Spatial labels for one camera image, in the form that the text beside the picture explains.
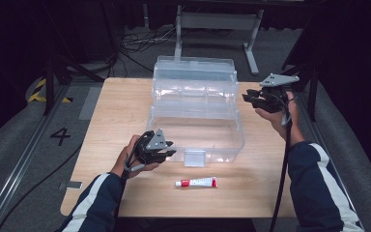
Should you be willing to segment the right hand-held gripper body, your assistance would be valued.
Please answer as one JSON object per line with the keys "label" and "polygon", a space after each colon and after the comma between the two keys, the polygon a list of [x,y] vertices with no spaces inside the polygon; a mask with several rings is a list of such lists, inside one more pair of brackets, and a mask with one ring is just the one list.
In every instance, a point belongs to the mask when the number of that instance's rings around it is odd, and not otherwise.
{"label": "right hand-held gripper body", "polygon": [[288,102],[286,92],[291,89],[293,83],[298,82],[298,76],[271,73],[260,82],[262,87],[260,96],[265,102],[263,107],[269,113],[282,110]]}

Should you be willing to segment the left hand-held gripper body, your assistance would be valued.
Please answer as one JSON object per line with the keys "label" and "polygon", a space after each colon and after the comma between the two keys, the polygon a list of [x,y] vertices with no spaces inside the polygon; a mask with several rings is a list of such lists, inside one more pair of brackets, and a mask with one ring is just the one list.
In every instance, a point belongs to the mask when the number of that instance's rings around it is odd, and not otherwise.
{"label": "left hand-held gripper body", "polygon": [[145,131],[134,146],[134,155],[142,164],[162,163],[166,154],[162,150],[167,148],[162,129]]}

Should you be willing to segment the red and white ointment tube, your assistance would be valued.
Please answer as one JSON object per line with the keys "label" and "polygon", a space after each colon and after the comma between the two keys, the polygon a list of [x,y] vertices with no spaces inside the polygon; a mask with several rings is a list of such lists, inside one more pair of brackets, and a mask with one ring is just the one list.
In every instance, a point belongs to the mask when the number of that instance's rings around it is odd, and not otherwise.
{"label": "red and white ointment tube", "polygon": [[175,183],[176,188],[216,188],[216,177],[181,180]]}

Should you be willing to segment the small grey metal plate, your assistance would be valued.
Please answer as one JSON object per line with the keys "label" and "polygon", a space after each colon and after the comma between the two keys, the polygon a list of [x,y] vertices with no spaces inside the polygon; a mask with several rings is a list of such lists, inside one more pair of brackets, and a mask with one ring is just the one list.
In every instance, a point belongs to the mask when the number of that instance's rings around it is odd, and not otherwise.
{"label": "small grey metal plate", "polygon": [[58,189],[81,189],[81,182],[68,181],[66,183],[60,183]]}

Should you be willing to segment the grey metal desk frame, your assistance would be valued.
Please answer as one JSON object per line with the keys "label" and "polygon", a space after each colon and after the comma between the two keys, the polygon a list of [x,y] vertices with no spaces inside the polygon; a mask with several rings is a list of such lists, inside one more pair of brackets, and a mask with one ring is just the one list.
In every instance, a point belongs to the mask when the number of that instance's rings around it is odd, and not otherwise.
{"label": "grey metal desk frame", "polygon": [[259,69],[253,53],[253,46],[260,29],[263,10],[255,14],[215,14],[215,13],[189,13],[179,5],[176,15],[176,45],[175,57],[182,56],[182,30],[183,29],[222,29],[250,31],[250,39],[243,44],[246,61],[253,75],[259,74]]}

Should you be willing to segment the black metal stand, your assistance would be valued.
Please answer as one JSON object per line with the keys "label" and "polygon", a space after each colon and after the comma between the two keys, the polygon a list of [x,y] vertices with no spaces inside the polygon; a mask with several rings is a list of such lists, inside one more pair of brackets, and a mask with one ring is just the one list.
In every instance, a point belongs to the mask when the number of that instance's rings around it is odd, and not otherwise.
{"label": "black metal stand", "polygon": [[48,115],[55,105],[54,78],[57,78],[61,85],[69,85],[71,83],[71,74],[68,67],[72,67],[78,73],[83,74],[96,82],[104,82],[104,78],[87,70],[72,59],[57,53],[51,53],[46,60],[44,71],[44,77],[46,80],[46,103],[43,114],[44,116]]}
{"label": "black metal stand", "polygon": [[298,82],[293,84],[293,90],[295,92],[302,92],[306,86],[309,86],[307,112],[310,119],[315,122],[315,106],[319,80],[317,66],[313,63],[300,64],[284,71],[283,74],[290,76],[297,75],[300,78]]}

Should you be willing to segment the person's left hand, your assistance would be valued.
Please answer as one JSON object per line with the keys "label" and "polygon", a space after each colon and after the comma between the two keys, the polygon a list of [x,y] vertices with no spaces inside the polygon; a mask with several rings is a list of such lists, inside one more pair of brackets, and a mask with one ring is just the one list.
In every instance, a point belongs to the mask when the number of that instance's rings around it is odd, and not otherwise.
{"label": "person's left hand", "polygon": [[[134,147],[135,143],[137,142],[137,140],[139,138],[140,138],[140,136],[135,134],[130,139],[129,144],[123,148],[123,150],[121,151],[121,153],[120,153],[119,157],[117,158],[115,164],[111,168],[111,170],[110,170],[111,173],[114,173],[114,174],[118,175],[119,177],[122,176],[122,174],[125,171],[125,164],[128,161],[128,158],[131,154],[131,151],[133,150],[133,147]],[[143,171],[152,171],[152,170],[154,170],[158,167],[159,167],[159,164],[157,162],[147,164],[143,168],[140,168],[138,170],[129,172],[128,178],[129,179],[134,178],[135,176],[137,176],[138,174],[140,174]]]}

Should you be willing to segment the clear plastic storage box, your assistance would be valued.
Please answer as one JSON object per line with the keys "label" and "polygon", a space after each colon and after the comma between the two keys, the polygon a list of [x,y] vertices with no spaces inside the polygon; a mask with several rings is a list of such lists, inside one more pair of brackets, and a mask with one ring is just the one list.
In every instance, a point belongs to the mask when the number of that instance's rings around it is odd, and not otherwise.
{"label": "clear plastic storage box", "polygon": [[234,61],[159,56],[147,128],[161,129],[185,166],[232,162],[244,147]]}

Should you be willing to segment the yellow and black floor tape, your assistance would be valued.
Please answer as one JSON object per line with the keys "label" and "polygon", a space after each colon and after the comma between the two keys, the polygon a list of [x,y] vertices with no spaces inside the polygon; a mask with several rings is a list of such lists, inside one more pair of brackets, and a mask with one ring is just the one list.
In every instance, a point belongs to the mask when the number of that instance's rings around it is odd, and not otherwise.
{"label": "yellow and black floor tape", "polygon": [[43,86],[46,83],[46,79],[42,78],[36,85],[34,91],[32,92],[31,96],[29,97],[29,102],[46,102],[46,97],[40,95]]}

